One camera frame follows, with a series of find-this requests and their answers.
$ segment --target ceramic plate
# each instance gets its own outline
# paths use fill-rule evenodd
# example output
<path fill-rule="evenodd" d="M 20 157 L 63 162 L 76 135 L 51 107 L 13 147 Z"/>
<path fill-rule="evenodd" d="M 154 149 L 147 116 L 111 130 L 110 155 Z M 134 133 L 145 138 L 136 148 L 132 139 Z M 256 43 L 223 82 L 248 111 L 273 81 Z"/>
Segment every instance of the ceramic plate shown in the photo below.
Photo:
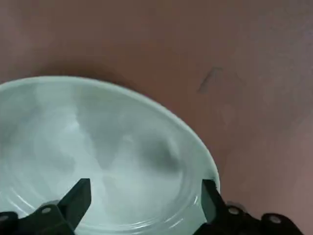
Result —
<path fill-rule="evenodd" d="M 0 211 L 26 216 L 80 178 L 92 203 L 78 235 L 191 235 L 201 180 L 220 186 L 199 137 L 143 95 L 67 76 L 0 85 Z"/>

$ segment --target reddish-brown surface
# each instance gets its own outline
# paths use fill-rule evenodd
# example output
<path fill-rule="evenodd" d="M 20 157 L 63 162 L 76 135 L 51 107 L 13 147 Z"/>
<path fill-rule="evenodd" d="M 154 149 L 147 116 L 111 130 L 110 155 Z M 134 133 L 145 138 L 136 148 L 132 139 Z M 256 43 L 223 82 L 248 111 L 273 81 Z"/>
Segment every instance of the reddish-brown surface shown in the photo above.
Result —
<path fill-rule="evenodd" d="M 226 200 L 313 234 L 313 1 L 0 0 L 0 35 L 0 82 L 144 93 L 203 139 Z"/>

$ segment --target brown table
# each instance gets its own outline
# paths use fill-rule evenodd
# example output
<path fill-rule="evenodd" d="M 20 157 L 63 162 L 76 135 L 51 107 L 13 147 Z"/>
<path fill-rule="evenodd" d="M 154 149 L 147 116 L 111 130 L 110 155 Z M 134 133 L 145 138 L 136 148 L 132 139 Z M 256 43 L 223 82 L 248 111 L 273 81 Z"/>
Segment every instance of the brown table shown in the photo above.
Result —
<path fill-rule="evenodd" d="M 313 234 L 313 1 L 0 0 L 0 35 L 0 82 L 146 94 L 203 139 L 226 200 Z"/>

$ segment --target scratch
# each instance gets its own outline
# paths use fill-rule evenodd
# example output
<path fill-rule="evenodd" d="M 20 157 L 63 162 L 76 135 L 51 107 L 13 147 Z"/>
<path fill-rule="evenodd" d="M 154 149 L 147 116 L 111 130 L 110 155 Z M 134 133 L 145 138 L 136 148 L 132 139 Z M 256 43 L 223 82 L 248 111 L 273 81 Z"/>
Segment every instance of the scratch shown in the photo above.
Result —
<path fill-rule="evenodd" d="M 209 71 L 209 73 L 207 74 L 207 76 L 201 82 L 201 84 L 198 88 L 198 92 L 199 93 L 205 92 L 207 89 L 209 81 L 212 80 L 212 78 L 216 77 L 216 75 L 222 71 L 223 71 L 223 68 L 221 68 L 221 67 L 212 67 L 211 70 Z"/>

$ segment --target bolt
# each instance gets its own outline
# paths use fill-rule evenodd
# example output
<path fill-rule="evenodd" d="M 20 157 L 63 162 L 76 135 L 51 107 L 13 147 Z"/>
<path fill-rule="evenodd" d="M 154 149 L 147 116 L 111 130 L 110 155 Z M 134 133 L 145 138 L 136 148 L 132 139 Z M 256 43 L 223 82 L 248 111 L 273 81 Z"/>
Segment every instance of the bolt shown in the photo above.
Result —
<path fill-rule="evenodd" d="M 9 217 L 7 215 L 0 216 L 0 222 L 7 220 Z"/>
<path fill-rule="evenodd" d="M 230 207 L 228 208 L 228 212 L 233 214 L 233 215 L 238 215 L 239 214 L 239 210 L 235 207 Z"/>
<path fill-rule="evenodd" d="M 51 208 L 50 208 L 50 207 L 46 207 L 46 208 L 43 208 L 43 209 L 42 209 L 41 213 L 42 213 L 42 214 L 47 214 L 47 213 L 49 213 L 50 211 L 51 211 Z"/>
<path fill-rule="evenodd" d="M 275 224 L 280 224 L 282 221 L 280 218 L 278 218 L 276 215 L 271 215 L 269 217 L 269 220 Z"/>

